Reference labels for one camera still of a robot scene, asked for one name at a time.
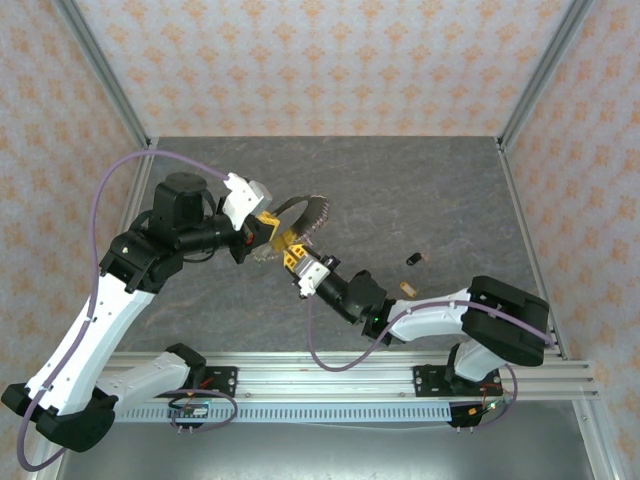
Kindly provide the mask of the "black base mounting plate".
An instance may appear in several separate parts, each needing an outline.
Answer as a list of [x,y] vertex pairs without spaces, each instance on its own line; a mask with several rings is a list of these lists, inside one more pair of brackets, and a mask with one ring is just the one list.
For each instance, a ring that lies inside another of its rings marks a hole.
[[204,378],[199,384],[201,389],[217,391],[234,397],[238,383],[239,369],[234,366],[207,366]]
[[495,397],[504,392],[499,372],[494,370],[480,381],[464,379],[453,368],[426,364],[412,369],[417,397]]

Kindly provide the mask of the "grey metal panel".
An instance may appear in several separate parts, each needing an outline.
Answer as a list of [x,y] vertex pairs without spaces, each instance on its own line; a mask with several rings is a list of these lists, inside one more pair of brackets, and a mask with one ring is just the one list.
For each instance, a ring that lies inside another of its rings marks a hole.
[[58,480],[594,480],[576,428],[449,429],[235,424],[200,435],[117,426],[65,456]]

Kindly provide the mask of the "aluminium table side rail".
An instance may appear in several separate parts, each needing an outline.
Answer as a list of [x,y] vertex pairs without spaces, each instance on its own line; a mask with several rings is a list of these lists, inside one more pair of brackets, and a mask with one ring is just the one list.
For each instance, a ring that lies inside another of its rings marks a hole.
[[[509,165],[506,148],[502,145],[499,138],[495,138],[495,142],[538,293],[549,305],[552,305],[551,296],[545,284],[544,275],[526,221],[523,203],[518,194],[514,174]],[[630,480],[623,461],[614,445],[611,429],[607,424],[601,391],[596,389],[590,394],[582,394],[579,399],[572,400],[571,404],[584,442],[594,480]]]
[[[157,150],[158,142],[158,138],[150,139],[148,147],[117,160],[104,173],[95,192],[89,212],[92,274],[87,305],[52,357],[27,383],[29,388],[27,409],[18,430],[16,456],[21,468],[28,472],[31,478],[37,477],[40,471],[52,465],[56,466],[59,458],[67,451],[67,448],[62,446],[49,458],[42,459],[36,465],[27,459],[27,432],[36,409],[62,406],[65,414],[69,414],[72,407],[80,413],[84,412],[89,405],[89,395],[98,379],[98,374],[103,370],[131,322],[150,301],[149,294],[135,294],[131,300],[126,300],[124,298],[126,294],[122,289],[116,290],[113,283],[107,282],[100,276],[97,253],[97,213],[100,199],[111,176],[118,168],[136,160],[138,164],[118,227],[120,233],[124,231],[124,227],[139,213],[152,160],[160,154]],[[113,304],[118,307],[116,319],[94,328],[92,324],[98,301],[111,293],[115,295]]]

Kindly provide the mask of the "aluminium mounting rail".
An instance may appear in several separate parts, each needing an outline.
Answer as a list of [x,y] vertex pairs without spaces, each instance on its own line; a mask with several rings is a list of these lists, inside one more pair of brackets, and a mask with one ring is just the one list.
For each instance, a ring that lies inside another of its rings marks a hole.
[[[415,397],[412,368],[444,364],[444,352],[379,351],[340,373],[321,369],[305,352],[214,353],[204,355],[212,366],[239,369],[236,397],[247,401],[402,401]],[[505,389],[519,400],[598,399],[601,392],[587,361],[563,360],[547,354],[540,367],[513,366],[517,386],[500,369]]]

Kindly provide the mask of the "aluminium frame post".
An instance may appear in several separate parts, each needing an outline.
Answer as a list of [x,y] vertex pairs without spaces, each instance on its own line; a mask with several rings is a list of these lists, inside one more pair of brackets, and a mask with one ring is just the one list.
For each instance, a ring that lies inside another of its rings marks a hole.
[[148,147],[150,137],[147,135],[139,116],[129,101],[121,82],[111,67],[79,4],[76,0],[52,1],[61,17],[67,23],[86,60],[118,112],[125,129],[138,146]]
[[506,152],[516,141],[594,1],[571,0],[568,10],[544,50],[502,133],[496,138],[500,152]]

